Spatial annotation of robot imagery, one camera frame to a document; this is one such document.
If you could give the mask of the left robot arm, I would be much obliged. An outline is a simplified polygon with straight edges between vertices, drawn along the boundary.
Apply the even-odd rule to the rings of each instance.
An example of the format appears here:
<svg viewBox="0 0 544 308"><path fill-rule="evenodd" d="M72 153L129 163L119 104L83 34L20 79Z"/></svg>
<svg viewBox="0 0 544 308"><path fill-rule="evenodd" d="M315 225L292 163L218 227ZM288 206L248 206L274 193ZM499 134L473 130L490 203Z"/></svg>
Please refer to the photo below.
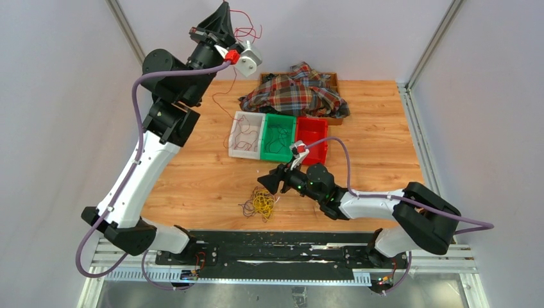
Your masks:
<svg viewBox="0 0 544 308"><path fill-rule="evenodd" d="M110 192L81 216L93 230L128 255L149 249L171 252L181 265L196 258L196 247L181 227L167 227L142 217L141 212L159 176L185 145L200 115L204 93L219 71L233 65L242 52L230 20L230 5L217 10L189 31L196 47L186 62L165 49L149 52L142 74L132 86L151 93L148 113L136 113L138 140Z"/></svg>

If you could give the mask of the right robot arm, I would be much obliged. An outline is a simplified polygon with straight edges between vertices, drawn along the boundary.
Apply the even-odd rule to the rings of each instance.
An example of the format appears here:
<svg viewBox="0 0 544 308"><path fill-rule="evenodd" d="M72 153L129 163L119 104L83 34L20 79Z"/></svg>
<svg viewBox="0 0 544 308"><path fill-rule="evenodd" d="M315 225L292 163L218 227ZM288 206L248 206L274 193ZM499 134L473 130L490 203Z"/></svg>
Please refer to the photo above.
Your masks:
<svg viewBox="0 0 544 308"><path fill-rule="evenodd" d="M368 262L384 267L401 252L422 249L434 255L448 251L461 213L419 182L389 192L349 191L335 183L332 173L320 163L303 172L280 164L258 178L271 194L293 189L318 203L330 219L379 218L395 220L395 228L378 229L366 250Z"/></svg>

